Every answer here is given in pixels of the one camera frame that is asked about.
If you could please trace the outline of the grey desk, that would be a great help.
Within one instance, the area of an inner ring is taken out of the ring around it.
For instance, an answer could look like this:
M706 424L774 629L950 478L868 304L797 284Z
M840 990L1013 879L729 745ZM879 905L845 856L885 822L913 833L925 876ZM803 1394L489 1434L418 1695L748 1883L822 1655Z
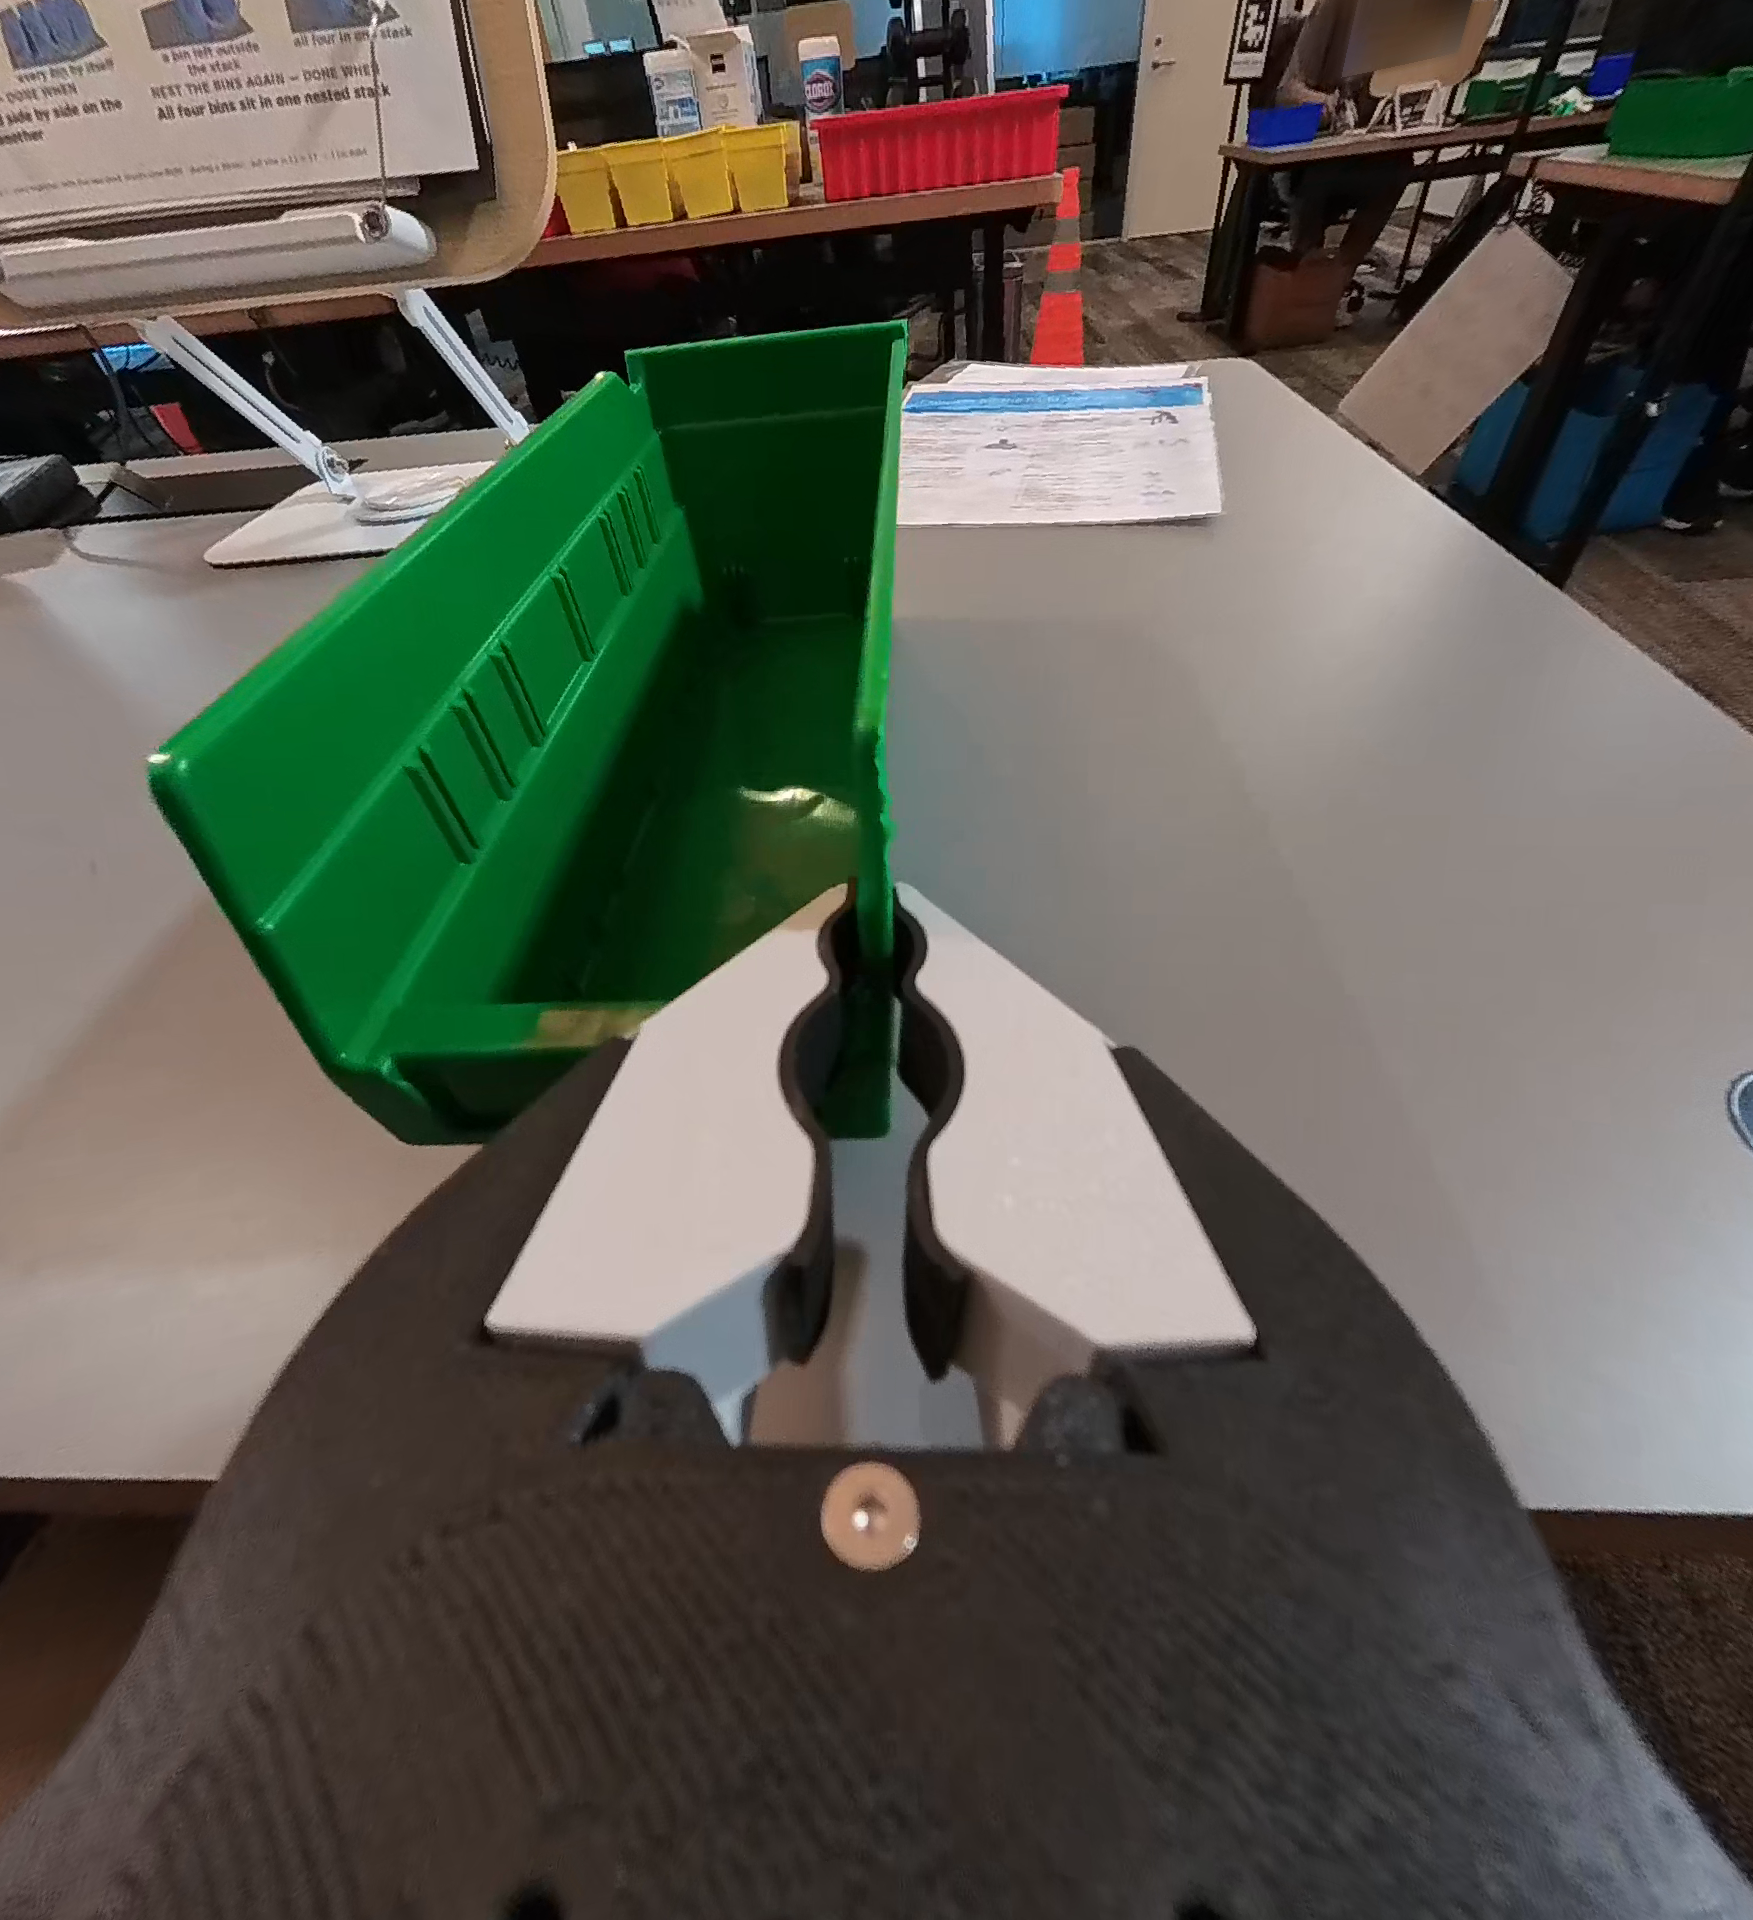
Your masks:
M1753 1516L1753 737L1252 364L1224 515L905 529L896 870L1272 1166L1540 1510ZM361 563L0 540L0 1508L176 1510L467 1149L313 1064L145 757Z

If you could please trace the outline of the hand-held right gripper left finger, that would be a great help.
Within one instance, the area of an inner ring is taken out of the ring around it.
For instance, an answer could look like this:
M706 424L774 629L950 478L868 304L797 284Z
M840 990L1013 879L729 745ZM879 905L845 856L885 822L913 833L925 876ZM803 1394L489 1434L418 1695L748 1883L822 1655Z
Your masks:
M495 1343L683 1374L746 1442L757 1388L817 1351L834 1306L820 1104L851 907L828 887L626 1041L484 1314Z

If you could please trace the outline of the instruction sheet on stand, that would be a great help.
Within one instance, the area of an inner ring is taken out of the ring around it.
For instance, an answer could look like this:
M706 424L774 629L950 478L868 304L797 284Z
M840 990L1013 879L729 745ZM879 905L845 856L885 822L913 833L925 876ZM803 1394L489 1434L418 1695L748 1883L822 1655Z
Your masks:
M424 455L353 469L313 427L182 319L199 310L384 293L455 375L507 447L532 432L458 336L435 290L501 279L541 239L555 193L555 137L538 3L461 3L472 37L481 165L467 176L356 185L296 199L191 205L131 216L0 222L0 327L134 321L142 344L188 373L304 469L307 484L216 540L205 560L250 569L378 560L452 506L492 466Z

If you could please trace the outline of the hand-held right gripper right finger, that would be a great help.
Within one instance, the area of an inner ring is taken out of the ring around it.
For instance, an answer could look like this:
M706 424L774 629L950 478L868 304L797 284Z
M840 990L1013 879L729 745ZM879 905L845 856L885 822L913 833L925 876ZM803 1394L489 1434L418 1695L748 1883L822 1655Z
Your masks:
M896 1007L896 1070L925 1118L905 1189L908 1331L928 1377L970 1380L990 1448L1016 1448L1061 1380L1255 1351L1093 1021L911 885Z

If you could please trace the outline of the brown cardboard box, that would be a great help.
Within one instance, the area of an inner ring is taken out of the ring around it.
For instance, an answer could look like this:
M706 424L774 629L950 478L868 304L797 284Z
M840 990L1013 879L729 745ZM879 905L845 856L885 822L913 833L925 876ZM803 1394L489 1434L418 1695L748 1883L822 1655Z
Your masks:
M1338 330L1349 270L1340 253L1264 250L1249 276L1244 350L1320 347Z

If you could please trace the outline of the orange traffic cone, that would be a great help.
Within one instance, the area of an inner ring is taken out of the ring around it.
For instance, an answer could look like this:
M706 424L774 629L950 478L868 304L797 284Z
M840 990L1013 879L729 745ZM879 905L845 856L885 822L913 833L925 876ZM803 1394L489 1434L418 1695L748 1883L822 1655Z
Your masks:
M1064 168L1044 276L1036 299L1030 364L1044 370L1084 367L1081 296L1081 171Z

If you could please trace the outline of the blue header paper sheet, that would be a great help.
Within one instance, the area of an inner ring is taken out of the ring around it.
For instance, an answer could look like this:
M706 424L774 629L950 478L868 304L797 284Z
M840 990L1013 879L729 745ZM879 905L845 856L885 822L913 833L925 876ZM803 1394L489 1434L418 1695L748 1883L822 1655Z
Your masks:
M1215 404L1195 364L968 364L902 401L899 526L1153 526L1221 512Z

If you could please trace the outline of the green plastic bin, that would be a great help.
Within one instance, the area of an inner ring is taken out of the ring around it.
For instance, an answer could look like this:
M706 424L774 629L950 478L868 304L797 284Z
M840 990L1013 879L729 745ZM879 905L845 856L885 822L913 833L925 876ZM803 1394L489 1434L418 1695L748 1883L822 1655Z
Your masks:
M1633 74L1608 119L1619 159L1753 154L1753 65L1727 74Z
M848 1092L896 970L908 324L635 350L151 757L324 1075L484 1141L848 890Z
M1579 114L1611 100L1594 82L1594 65L1577 71L1551 71L1534 80L1534 63L1508 74L1477 74L1460 85L1454 119L1483 125L1520 117L1534 94L1531 114Z

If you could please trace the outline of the grey leaning panel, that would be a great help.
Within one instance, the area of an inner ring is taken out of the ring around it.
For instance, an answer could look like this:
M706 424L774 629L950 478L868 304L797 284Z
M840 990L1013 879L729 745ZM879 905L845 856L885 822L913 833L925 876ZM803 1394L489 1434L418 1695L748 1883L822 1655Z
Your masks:
M1494 228L1340 398L1338 415L1409 475L1429 472L1548 350L1571 270Z

